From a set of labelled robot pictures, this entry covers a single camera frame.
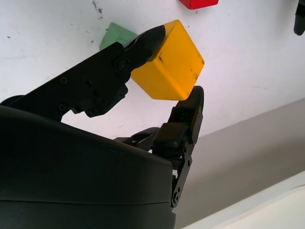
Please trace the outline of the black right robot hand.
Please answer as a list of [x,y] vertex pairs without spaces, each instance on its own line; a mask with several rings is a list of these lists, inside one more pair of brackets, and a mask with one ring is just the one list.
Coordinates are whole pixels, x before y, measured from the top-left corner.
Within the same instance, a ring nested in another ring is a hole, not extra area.
[[[3,229],[172,229],[198,140],[204,61],[175,20],[118,42],[0,104]],[[114,140],[62,123],[106,114],[133,79],[176,100],[168,122]]]

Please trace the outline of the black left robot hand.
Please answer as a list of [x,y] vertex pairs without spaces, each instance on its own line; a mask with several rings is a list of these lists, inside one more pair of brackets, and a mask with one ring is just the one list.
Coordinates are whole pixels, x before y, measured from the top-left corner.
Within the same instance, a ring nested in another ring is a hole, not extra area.
[[305,0],[299,0],[295,12],[294,33],[301,36],[305,32]]

